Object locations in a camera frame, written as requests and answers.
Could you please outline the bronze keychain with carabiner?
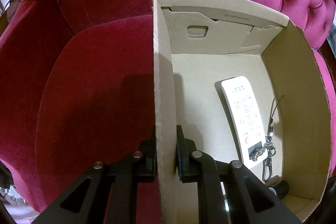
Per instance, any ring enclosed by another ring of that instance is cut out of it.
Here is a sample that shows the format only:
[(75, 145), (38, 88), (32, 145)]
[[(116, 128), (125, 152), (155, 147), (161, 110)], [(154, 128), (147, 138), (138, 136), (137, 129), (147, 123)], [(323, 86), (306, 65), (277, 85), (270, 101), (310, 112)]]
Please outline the bronze keychain with carabiner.
[(276, 101), (276, 98), (273, 98), (272, 104), (270, 107), (270, 115), (268, 120), (268, 129), (265, 136), (265, 144), (261, 147), (254, 148), (249, 153), (249, 159), (253, 162), (256, 162), (262, 155), (267, 153), (267, 157), (262, 161), (262, 181), (268, 182), (272, 176), (273, 176), (273, 168), (272, 168), (272, 157), (276, 155), (277, 150), (274, 146), (272, 140), (273, 140), (273, 134), (274, 134), (274, 126), (273, 126), (273, 116), (275, 114), (275, 111), (278, 108), (278, 105), (281, 101), (283, 96), (280, 97), (278, 101)]

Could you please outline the brown cardboard box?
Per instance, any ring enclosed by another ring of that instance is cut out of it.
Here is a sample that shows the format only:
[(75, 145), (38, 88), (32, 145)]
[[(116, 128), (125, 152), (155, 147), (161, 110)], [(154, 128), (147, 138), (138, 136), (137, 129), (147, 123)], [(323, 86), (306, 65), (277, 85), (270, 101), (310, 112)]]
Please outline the brown cardboard box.
[(304, 221), (329, 177), (331, 97), (302, 30), (284, 14), (249, 0), (152, 0), (155, 130), (163, 223), (197, 223), (197, 190), (179, 182), (177, 126), (215, 160), (241, 160), (256, 176), (262, 163), (243, 156), (221, 83), (247, 79), (261, 133), (274, 126), (276, 178), (289, 183), (285, 205)]

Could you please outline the black cylindrical object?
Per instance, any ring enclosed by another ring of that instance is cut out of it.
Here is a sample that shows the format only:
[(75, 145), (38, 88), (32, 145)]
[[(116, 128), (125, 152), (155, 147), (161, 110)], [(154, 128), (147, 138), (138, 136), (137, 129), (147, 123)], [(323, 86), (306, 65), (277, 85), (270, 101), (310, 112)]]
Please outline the black cylindrical object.
[(289, 184), (285, 180), (281, 180), (277, 184), (269, 186), (268, 189), (280, 200), (282, 200), (285, 196), (288, 195)]

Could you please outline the white remote control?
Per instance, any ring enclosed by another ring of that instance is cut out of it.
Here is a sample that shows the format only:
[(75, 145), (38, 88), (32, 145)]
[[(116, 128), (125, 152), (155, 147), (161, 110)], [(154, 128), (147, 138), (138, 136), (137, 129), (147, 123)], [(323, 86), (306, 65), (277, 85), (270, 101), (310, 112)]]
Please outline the white remote control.
[(244, 76), (224, 80), (220, 86), (234, 123), (241, 160), (251, 169), (267, 157), (265, 130), (252, 86)]

